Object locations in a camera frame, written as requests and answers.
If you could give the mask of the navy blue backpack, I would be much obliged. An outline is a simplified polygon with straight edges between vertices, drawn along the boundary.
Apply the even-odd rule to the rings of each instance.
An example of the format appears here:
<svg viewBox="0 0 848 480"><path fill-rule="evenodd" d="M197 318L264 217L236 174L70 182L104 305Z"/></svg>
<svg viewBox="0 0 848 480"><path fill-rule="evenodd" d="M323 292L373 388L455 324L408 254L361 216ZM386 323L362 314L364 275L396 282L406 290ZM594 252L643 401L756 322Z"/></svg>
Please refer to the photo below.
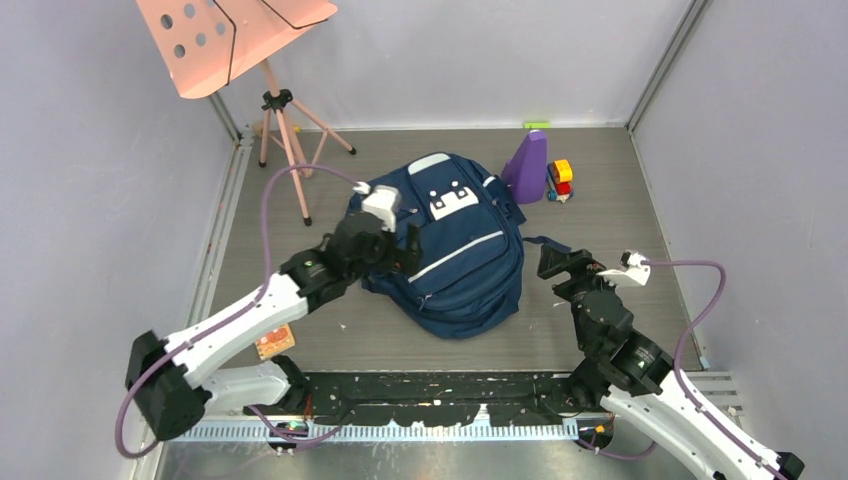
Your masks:
<svg viewBox="0 0 848 480"><path fill-rule="evenodd" d="M443 339L482 334L518 311L525 244L570 250L523 236L526 218L506 183L454 153L429 154L367 184L399 191L397 243L405 246L406 228L415 225L422 255L413 275L371 273L360 285Z"/></svg>

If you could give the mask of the orange spiral notepad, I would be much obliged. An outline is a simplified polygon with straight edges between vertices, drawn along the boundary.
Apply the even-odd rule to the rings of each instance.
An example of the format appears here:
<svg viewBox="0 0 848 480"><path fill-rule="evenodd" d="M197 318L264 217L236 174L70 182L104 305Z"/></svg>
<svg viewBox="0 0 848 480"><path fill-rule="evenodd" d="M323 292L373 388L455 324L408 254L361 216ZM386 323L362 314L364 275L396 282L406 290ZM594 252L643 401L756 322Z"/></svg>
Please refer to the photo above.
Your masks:
<svg viewBox="0 0 848 480"><path fill-rule="evenodd" d="M258 357L263 361L270 360L295 345L295 337L289 325L273 329L255 342Z"/></svg>

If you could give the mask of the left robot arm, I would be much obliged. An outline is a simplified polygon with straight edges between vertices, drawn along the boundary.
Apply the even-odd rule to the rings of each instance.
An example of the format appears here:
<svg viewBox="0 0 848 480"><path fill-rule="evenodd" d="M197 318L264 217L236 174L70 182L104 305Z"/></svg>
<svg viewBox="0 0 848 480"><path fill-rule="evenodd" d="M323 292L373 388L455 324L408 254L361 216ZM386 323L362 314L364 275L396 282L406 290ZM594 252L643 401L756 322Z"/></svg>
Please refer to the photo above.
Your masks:
<svg viewBox="0 0 848 480"><path fill-rule="evenodd" d="M307 389L280 366L263 374L224 364L272 329L340 298L368 274L416 274L421 256L419 225L409 223L398 234L372 213L349 214L318 246L273 270L252 296L165 338L153 331L137 337L125 377L128 398L159 441L188 432L224 403L272 404L284 414L296 413Z"/></svg>

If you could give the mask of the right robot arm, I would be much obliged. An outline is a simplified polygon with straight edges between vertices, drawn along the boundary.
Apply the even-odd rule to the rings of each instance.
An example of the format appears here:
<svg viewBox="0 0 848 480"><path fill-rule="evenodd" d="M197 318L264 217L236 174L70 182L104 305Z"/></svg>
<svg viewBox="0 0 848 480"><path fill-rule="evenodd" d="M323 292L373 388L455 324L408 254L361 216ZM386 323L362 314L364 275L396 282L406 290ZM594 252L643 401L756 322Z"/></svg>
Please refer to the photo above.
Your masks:
<svg viewBox="0 0 848 480"><path fill-rule="evenodd" d="M584 410L602 408L680 461L699 479L797 479L805 464L744 432L694 385L681 367L686 340L669 354L634 327L618 289L647 284L654 262L626 251L607 268L585 250L544 244L541 279L568 274L553 293L569 303L584 358L566 390Z"/></svg>

